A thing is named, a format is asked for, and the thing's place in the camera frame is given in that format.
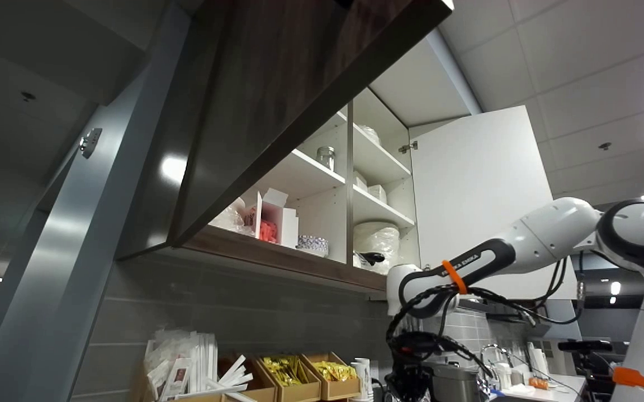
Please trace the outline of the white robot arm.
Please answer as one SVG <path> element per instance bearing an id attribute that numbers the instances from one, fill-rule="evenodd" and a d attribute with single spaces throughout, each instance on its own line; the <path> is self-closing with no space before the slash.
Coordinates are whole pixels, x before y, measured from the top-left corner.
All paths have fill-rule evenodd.
<path id="1" fill-rule="evenodd" d="M 518 304 L 481 288 L 478 281 L 502 271 L 529 273 L 556 263 L 575 251 L 592 251 L 644 277 L 644 202 L 622 202 L 599 213 L 583 200 L 562 197 L 436 269 L 422 271 L 413 263 L 391 269 L 387 275 L 391 315 L 387 346 L 393 358 L 387 385 L 391 394 L 402 402 L 419 402 L 431 390 L 433 378 L 424 359 L 441 354 L 465 355 L 490 376 L 477 355 L 442 330 L 397 330 L 406 315 L 441 317 L 457 295 L 481 295 L 518 308 Z M 625 358 L 610 368 L 610 379 L 614 383 L 612 402 L 644 402 L 644 300 Z"/>

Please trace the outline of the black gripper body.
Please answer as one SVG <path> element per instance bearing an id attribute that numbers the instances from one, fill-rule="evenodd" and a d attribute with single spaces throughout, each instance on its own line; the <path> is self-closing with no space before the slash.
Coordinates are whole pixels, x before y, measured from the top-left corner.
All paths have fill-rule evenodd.
<path id="1" fill-rule="evenodd" d="M 399 402 L 421 402 L 429 386 L 433 372 L 424 366 L 431 355 L 431 346 L 415 339 L 393 339 L 391 352 L 391 373 L 387 376 L 389 391 Z"/>

